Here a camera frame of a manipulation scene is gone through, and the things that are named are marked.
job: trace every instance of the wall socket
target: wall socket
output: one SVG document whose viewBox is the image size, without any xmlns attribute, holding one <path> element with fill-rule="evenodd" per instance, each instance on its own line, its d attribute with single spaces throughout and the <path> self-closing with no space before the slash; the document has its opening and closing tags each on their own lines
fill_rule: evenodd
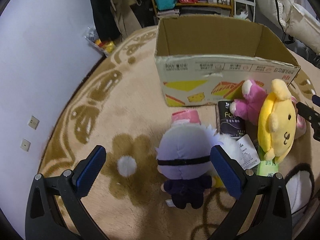
<svg viewBox="0 0 320 240">
<path fill-rule="evenodd" d="M 22 139 L 20 148 L 26 152 L 29 151 L 31 143 L 29 141 L 27 141 L 26 139 Z"/>
<path fill-rule="evenodd" d="M 40 121 L 32 115 L 28 125 L 33 129 L 37 129 L 39 122 Z"/>
</svg>

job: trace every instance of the doll's head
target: doll's head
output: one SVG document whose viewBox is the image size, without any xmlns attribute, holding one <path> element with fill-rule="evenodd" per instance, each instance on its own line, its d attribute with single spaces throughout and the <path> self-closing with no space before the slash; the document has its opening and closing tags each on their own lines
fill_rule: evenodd
<svg viewBox="0 0 320 240">
<path fill-rule="evenodd" d="M 219 136 L 216 130 L 199 123 L 173 123 L 162 136 L 157 160 L 190 160 L 210 156 L 211 148 L 217 145 Z M 168 166 L 159 165 L 158 170 L 168 179 L 195 179 L 212 169 L 210 160 L 200 164 Z"/>
</svg>

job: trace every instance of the metal screw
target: metal screw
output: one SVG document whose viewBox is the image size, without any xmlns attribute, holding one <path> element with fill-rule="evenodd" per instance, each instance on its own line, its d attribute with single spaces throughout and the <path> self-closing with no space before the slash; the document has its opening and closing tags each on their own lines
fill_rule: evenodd
<svg viewBox="0 0 320 240">
<path fill-rule="evenodd" d="M 276 173 L 276 177 L 277 177 L 277 179 L 282 179 L 282 174 L 279 173 L 279 172 L 277 172 L 277 173 Z"/>
<path fill-rule="evenodd" d="M 68 176 L 71 175 L 71 173 L 72 173 L 71 170 L 66 170 L 66 171 L 63 172 L 63 176 L 68 177 Z"/>
<path fill-rule="evenodd" d="M 245 170 L 245 174 L 252 176 L 254 174 L 253 170 Z"/>
<path fill-rule="evenodd" d="M 37 174 L 37 175 L 35 176 L 35 180 L 39 180 L 39 179 L 41 179 L 41 174 Z"/>
</svg>

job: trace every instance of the white tag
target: white tag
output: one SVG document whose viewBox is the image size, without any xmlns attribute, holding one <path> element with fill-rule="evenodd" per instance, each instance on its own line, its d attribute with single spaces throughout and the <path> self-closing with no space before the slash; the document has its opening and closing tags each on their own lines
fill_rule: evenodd
<svg viewBox="0 0 320 240">
<path fill-rule="evenodd" d="M 166 199 L 165 202 L 167 203 L 167 206 L 168 206 L 168 207 L 175 207 L 172 199 Z"/>
<path fill-rule="evenodd" d="M 249 135 L 246 134 L 242 136 L 237 142 L 242 150 L 241 159 L 238 161 L 240 166 L 244 170 L 247 170 L 258 165 L 260 163 L 260 158 Z"/>
</svg>

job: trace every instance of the open cardboard box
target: open cardboard box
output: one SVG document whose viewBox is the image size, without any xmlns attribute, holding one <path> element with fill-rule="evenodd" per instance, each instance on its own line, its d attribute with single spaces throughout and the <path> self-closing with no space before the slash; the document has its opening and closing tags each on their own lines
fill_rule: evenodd
<svg viewBox="0 0 320 240">
<path fill-rule="evenodd" d="M 290 84 L 300 70 L 269 28 L 215 15 L 161 19 L 155 62 L 168 106 L 241 98 L 247 79 L 270 92 L 273 79 Z"/>
</svg>

